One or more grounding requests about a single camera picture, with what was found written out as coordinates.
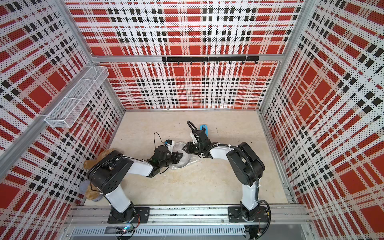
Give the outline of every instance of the blue clip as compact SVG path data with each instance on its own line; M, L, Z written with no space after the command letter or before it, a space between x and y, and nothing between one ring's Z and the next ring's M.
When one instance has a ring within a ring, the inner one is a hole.
M203 128L205 129L205 134L208 137L208 127L206 125L200 125L200 130L202 130Z

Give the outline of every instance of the black mounting plate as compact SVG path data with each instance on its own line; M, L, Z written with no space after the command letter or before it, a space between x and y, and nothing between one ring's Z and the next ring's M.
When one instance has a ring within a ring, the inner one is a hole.
M140 216L140 223L147 223L148 222L148 217L149 217L149 210L151 208L149 207L135 207L134 208L136 213ZM138 218L135 217L131 223L137 223ZM112 216L108 217L108 223L124 223L124 220L121 218L114 218Z
M261 206L259 206L258 208L260 209L260 211L255 214L255 219L253 222L258 223L259 220L260 222L268 222L268 215L266 215L267 208ZM228 207L229 222L247 222L242 218L240 210L241 207Z

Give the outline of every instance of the wire mesh basket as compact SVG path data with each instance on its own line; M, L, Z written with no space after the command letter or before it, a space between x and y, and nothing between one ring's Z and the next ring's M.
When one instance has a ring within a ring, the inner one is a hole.
M89 67L84 76L48 114L45 121L51 127L71 128L108 75L106 67Z

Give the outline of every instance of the beige floor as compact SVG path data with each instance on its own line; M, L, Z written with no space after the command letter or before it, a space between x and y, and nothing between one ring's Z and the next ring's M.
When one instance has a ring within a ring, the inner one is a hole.
M155 131L163 141L191 141L187 120L198 128L206 124L212 142L247 142L265 164L259 198L287 203L256 111L128 111L111 148L129 157L148 159L154 152ZM156 143L161 144L157 136ZM241 183L229 162L221 159L202 159L153 178L128 174L121 185L134 204L237 204L242 197ZM108 205L108 201L87 200L84 205Z

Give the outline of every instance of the plaid wall panel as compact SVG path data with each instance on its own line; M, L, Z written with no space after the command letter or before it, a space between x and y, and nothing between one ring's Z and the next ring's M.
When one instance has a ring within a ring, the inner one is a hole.
M103 63L126 109L258 109L277 62Z
M0 155L87 63L54 1L0 3Z
M323 239L384 238L384 1L317 1L263 112Z
M65 2L101 56L282 53L304 1Z
M85 159L107 148L121 118L101 86L70 129L47 127L1 179L0 239L56 239L84 196Z

